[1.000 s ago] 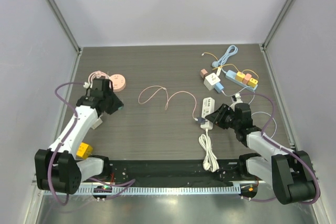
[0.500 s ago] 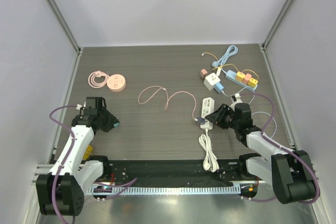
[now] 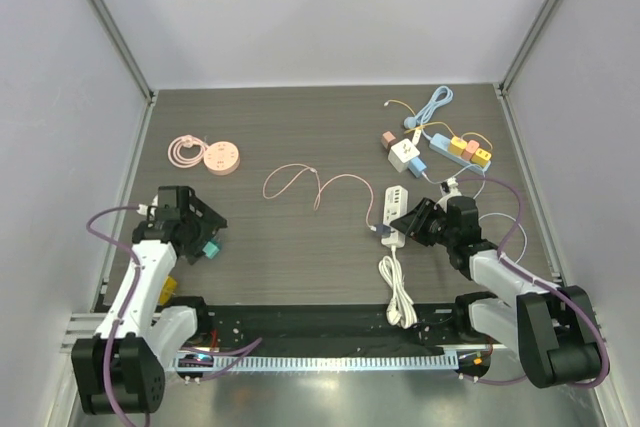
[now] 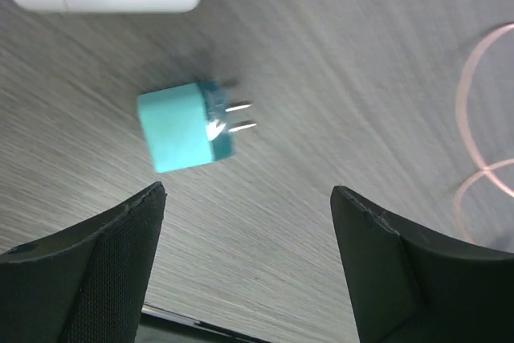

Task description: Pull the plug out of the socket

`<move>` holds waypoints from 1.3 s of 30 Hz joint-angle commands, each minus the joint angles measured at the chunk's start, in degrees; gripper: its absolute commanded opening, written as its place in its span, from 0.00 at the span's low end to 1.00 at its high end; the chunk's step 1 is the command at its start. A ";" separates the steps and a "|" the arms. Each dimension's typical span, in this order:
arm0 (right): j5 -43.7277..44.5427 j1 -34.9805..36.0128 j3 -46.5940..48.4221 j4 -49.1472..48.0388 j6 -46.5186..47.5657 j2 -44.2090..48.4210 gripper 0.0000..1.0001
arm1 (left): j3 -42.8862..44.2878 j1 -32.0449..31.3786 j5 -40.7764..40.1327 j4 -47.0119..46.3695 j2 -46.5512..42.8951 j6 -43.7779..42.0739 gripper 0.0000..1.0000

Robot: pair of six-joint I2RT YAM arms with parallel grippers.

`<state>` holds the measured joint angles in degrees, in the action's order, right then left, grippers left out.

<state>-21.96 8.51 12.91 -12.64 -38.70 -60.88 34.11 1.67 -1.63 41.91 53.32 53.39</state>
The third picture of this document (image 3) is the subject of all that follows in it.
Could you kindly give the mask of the teal charger plug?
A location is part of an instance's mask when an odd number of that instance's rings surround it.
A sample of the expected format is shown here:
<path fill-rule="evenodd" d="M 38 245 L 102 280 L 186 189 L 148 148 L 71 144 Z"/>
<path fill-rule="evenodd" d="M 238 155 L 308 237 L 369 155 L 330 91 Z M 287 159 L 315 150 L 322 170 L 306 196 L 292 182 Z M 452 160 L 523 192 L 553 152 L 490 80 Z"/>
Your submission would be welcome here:
<path fill-rule="evenodd" d="M 220 245 L 215 239 L 209 240 L 201 250 L 201 253 L 207 259 L 213 259 L 220 252 Z"/>

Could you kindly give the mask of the white power strip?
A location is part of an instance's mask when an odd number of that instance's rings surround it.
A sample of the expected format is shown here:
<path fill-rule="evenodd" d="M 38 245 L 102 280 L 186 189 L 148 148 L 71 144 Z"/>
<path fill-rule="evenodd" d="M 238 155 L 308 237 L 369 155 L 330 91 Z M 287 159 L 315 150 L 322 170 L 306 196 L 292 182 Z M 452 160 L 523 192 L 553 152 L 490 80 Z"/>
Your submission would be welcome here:
<path fill-rule="evenodd" d="M 408 191 L 401 185 L 388 187 L 384 196 L 383 225 L 388 232 L 381 239 L 381 244 L 388 248 L 402 248 L 405 245 L 405 235 L 391 226 L 395 221 L 407 213 Z"/>

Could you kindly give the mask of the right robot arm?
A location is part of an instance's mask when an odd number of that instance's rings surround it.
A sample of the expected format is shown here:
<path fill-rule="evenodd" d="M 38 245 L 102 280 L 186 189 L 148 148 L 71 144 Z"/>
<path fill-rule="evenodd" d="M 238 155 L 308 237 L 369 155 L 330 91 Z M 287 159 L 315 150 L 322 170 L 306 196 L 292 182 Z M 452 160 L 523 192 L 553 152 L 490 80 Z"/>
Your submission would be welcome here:
<path fill-rule="evenodd" d="M 588 294 L 545 282 L 485 239 L 474 199 L 454 196 L 444 206 L 424 198 L 391 226 L 426 246 L 443 246 L 451 266 L 482 291 L 456 298 L 451 330 L 470 343 L 484 335 L 516 353 L 538 388 L 591 388 L 610 370 Z"/>

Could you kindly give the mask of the yellow cube plug adapter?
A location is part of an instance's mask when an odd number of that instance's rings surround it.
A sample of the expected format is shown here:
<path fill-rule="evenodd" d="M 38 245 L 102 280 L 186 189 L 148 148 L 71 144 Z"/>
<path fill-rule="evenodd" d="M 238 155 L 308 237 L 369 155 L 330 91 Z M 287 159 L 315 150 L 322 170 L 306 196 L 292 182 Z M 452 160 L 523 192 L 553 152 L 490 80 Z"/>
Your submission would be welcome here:
<path fill-rule="evenodd" d="M 167 304 L 174 295 L 176 287 L 177 281 L 173 277 L 168 276 L 161 288 L 157 304 L 159 306 L 164 306 L 165 304 Z"/>

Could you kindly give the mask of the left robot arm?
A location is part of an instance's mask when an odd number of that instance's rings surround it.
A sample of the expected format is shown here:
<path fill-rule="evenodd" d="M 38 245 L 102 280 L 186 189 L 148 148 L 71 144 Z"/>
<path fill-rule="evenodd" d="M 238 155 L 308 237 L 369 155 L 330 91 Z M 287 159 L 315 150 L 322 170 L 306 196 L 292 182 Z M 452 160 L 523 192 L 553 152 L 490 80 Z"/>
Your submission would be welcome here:
<path fill-rule="evenodd" d="M 158 410 L 165 371 L 183 345 L 210 339 L 213 324 L 203 298 L 159 300 L 176 263 L 213 258 L 216 236 L 228 225 L 189 186 L 161 186 L 151 204 L 134 210 L 143 219 L 130 244 L 107 240 L 129 256 L 116 297 L 92 336 L 76 340 L 71 350 L 83 411 L 113 414 L 125 426 L 134 414 L 149 418 Z"/>

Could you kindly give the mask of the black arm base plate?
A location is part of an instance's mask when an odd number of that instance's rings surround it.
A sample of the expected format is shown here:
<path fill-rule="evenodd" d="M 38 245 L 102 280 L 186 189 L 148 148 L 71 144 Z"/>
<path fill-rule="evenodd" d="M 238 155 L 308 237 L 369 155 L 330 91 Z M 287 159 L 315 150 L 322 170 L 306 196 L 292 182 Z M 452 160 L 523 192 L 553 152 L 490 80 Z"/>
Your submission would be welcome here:
<path fill-rule="evenodd" d="M 462 327 L 452 303 L 417 304 L 418 323 L 392 326 L 384 304 L 211 306 L 223 351 L 260 339 L 256 356 L 375 357 L 431 355 L 444 347 L 483 349 L 491 339 Z"/>

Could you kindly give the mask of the round pink power socket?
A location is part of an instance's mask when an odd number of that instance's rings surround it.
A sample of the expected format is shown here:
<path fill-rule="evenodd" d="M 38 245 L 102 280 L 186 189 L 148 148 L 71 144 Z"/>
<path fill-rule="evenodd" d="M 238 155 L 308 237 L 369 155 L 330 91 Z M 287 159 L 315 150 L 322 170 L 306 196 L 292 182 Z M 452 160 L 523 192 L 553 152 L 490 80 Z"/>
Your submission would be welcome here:
<path fill-rule="evenodd" d="M 228 141 L 219 141 L 209 145 L 203 154 L 206 169 L 216 176 L 228 176 L 240 165 L 238 147 Z"/>

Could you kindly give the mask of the dark grey charger plug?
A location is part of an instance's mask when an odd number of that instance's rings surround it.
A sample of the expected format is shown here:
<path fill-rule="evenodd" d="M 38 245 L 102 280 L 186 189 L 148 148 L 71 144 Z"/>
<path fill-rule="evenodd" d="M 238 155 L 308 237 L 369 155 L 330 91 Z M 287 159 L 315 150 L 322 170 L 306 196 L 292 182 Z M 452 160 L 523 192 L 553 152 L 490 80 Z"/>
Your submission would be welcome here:
<path fill-rule="evenodd" d="M 382 223 L 372 225 L 370 229 L 381 238 L 389 237 L 392 232 L 392 229 L 388 225 Z"/>

